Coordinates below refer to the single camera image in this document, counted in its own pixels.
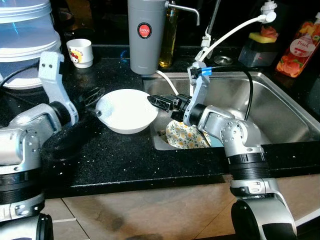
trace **stainless steel sink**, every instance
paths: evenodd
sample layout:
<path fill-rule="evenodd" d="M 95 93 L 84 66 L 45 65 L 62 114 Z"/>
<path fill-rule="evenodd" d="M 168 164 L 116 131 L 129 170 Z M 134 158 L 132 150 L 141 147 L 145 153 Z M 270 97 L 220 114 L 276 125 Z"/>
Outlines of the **stainless steel sink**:
<path fill-rule="evenodd" d="M 189 95 L 187 73 L 166 73 L 180 94 Z M 262 133 L 261 144 L 319 141 L 320 123 L 292 98 L 260 72 L 251 72 L 253 100 L 248 120 Z M 150 95 L 174 94 L 169 84 L 158 74 L 142 77 L 144 91 Z M 214 105 L 244 119 L 249 97 L 249 81 L 242 72 L 216 72 L 210 77 L 205 105 Z M 164 131 L 172 121 L 169 114 L 159 111 L 151 124 L 151 136 L 158 150 L 177 149 L 166 143 Z"/>

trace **cooking oil bottle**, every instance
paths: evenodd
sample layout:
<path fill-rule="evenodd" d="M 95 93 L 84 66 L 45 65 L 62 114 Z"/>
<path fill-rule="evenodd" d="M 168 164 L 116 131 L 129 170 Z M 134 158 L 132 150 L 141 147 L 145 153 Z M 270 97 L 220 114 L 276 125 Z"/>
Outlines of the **cooking oil bottle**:
<path fill-rule="evenodd" d="M 176 31 L 177 31 L 178 10 L 168 8 L 165 16 L 164 32 L 161 46 L 161 54 L 159 65 L 163 68 L 168 68 L 172 64 L 174 54 Z"/>

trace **dish soap bottle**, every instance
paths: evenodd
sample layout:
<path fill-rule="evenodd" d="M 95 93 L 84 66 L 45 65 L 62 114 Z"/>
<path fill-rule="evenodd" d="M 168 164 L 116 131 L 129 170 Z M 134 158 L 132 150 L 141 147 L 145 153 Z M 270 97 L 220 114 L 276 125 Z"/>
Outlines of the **dish soap bottle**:
<path fill-rule="evenodd" d="M 178 10 L 171 7 L 168 8 L 165 16 L 161 54 L 159 58 L 159 65 L 163 68 L 168 68 L 172 64 L 176 41 L 177 19 Z"/>
<path fill-rule="evenodd" d="M 276 66 L 284 75 L 296 78 L 306 67 L 309 59 L 316 52 L 320 43 L 320 12 L 316 21 L 305 21 Z"/>

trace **bottle label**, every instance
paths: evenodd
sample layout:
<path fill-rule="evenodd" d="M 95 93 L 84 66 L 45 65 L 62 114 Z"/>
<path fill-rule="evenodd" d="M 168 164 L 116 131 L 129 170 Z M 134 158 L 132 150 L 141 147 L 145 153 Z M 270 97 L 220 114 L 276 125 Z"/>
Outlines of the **bottle label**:
<path fill-rule="evenodd" d="M 308 57 L 316 49 L 316 46 L 311 41 L 306 41 L 305 39 L 298 38 L 294 40 L 290 45 L 290 52 L 297 57 Z"/>
<path fill-rule="evenodd" d="M 138 25 L 137 32 L 138 32 L 138 35 L 140 38 L 147 39 L 152 34 L 152 28 L 151 28 L 150 24 L 148 24 L 146 22 L 142 22 Z"/>

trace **black cable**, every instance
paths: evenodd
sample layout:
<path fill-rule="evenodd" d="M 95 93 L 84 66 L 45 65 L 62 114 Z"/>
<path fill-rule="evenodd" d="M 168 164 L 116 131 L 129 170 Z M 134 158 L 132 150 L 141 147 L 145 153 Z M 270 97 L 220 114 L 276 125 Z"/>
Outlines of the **black cable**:
<path fill-rule="evenodd" d="M 24 102 L 24 103 L 26 103 L 26 104 L 29 104 L 29 105 L 33 106 L 33 107 L 37 106 L 37 104 L 35 104 L 35 103 L 32 102 L 32 101 L 26 100 L 26 99 L 24 99 L 24 98 L 22 98 L 22 97 L 20 97 L 20 96 L 17 96 L 17 95 L 15 95 L 15 94 L 13 94 L 13 93 L 11 93 L 11 92 L 8 92 L 8 91 L 5 91 L 5 90 L 3 90 L 3 89 L 0 89 L 0 90 L 1 90 L 4 94 L 7 94 L 7 95 L 9 95 L 10 97 L 13 97 L 14 99 L 17 99 L 17 100 L 19 100 L 19 101 L 22 101 L 22 102 Z"/>
<path fill-rule="evenodd" d="M 246 112 L 245 112 L 245 116 L 244 116 L 244 120 L 247 121 L 248 117 L 249 117 L 250 109 L 251 109 L 252 98 L 254 95 L 254 82 L 252 80 L 250 73 L 247 70 L 245 70 L 243 67 L 239 67 L 239 66 L 235 66 L 235 65 L 211 66 L 209 68 L 211 68 L 212 70 L 224 70 L 226 72 L 230 72 L 230 71 L 234 71 L 234 70 L 241 71 L 248 77 L 249 85 L 250 85 L 250 92 L 249 92 L 248 106 L 246 108 Z"/>
<path fill-rule="evenodd" d="M 0 88 L 9 80 L 11 79 L 13 76 L 25 71 L 25 70 L 28 70 L 28 69 L 33 69 L 33 68 L 37 68 L 39 66 L 39 62 L 36 62 L 30 66 L 25 66 L 23 68 L 20 68 L 19 70 L 17 71 L 14 71 L 13 73 L 9 74 L 8 76 L 6 76 L 1 82 L 0 82 Z"/>

